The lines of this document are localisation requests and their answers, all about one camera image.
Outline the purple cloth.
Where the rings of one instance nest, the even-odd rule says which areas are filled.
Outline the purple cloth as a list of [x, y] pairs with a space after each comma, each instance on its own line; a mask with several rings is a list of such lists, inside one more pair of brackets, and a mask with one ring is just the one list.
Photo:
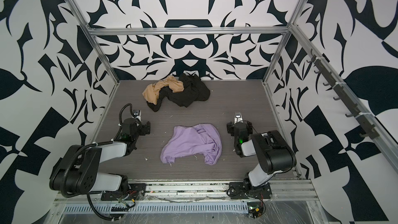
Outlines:
[[204, 162], [213, 166], [222, 153], [221, 136], [212, 124], [203, 123], [192, 127], [175, 126], [173, 136], [163, 147], [162, 163], [174, 163], [177, 158], [202, 154]]

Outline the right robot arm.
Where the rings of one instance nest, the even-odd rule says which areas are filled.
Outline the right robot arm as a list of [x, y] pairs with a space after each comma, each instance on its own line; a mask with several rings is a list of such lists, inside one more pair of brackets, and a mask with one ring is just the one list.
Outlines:
[[227, 123], [227, 132], [234, 137], [235, 152], [241, 158], [256, 156], [258, 164], [247, 173], [243, 185], [247, 190], [265, 186], [277, 174], [296, 167], [296, 157], [279, 131], [258, 133], [249, 121]]

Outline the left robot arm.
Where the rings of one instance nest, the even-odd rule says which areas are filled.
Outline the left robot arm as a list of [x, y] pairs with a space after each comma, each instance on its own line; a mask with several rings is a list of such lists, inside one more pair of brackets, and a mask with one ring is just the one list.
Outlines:
[[117, 135], [110, 141], [71, 146], [53, 168], [49, 178], [50, 189], [59, 191], [65, 198], [100, 191], [128, 191], [125, 175], [100, 173], [99, 166], [130, 155], [137, 149], [138, 138], [150, 134], [150, 131], [149, 121], [143, 124], [139, 118], [129, 118], [119, 123]]

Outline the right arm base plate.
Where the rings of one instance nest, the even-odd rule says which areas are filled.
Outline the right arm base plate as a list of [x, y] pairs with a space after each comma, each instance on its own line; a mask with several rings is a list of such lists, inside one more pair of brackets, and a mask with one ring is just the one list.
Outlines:
[[249, 186], [243, 182], [230, 182], [226, 194], [231, 199], [270, 199], [273, 195], [269, 184], [262, 187], [249, 188]]

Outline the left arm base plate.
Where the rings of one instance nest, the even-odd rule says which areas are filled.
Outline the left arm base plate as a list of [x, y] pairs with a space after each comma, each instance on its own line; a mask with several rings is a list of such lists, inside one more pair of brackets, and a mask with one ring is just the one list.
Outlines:
[[101, 201], [132, 201], [145, 196], [145, 183], [132, 183], [128, 186], [121, 186], [118, 191], [105, 191], [101, 196]]

